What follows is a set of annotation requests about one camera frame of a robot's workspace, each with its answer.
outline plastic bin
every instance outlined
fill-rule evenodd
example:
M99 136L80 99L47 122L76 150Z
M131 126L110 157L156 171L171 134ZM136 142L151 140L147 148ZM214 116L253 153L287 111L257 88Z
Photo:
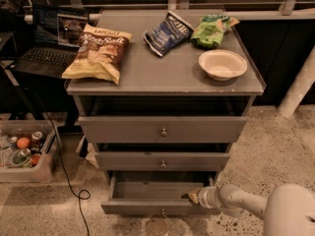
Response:
M61 140L54 121L46 120L13 120L0 121L1 134L31 138L35 131L41 131L44 143L41 147L41 157L36 166L30 168L0 167L0 182L50 182L52 172L62 149Z

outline snack bag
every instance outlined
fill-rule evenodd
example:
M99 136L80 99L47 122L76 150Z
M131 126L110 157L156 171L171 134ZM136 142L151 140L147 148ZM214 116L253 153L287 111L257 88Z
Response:
M162 57L166 52L186 41L192 32L193 28L189 23L168 11L162 23L150 32L145 32L144 41L154 53Z
M191 41L200 48L215 49L223 40L227 29L238 24L235 18L225 15L206 15L191 35Z
M86 25L76 58L62 78L98 78L118 85L120 62L131 38L131 33Z

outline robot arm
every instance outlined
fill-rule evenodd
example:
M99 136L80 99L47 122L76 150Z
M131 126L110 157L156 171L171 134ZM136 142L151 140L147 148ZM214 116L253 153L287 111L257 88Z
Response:
M283 184L267 199L233 185L196 189L189 198L233 217L249 211L264 220L264 236L315 235L315 194L298 185Z

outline laptop keyboard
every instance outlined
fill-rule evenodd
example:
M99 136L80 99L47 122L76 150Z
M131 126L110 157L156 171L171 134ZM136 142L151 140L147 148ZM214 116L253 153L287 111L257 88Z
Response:
M61 67L68 67L74 60L76 53L65 50L56 50L50 48L32 48L22 59L53 64Z

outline white pole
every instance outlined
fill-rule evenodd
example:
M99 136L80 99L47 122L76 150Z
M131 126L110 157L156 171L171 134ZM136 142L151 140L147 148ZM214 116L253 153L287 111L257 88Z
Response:
M278 107L278 111L283 117L288 118L294 113L295 109L314 83L315 46Z

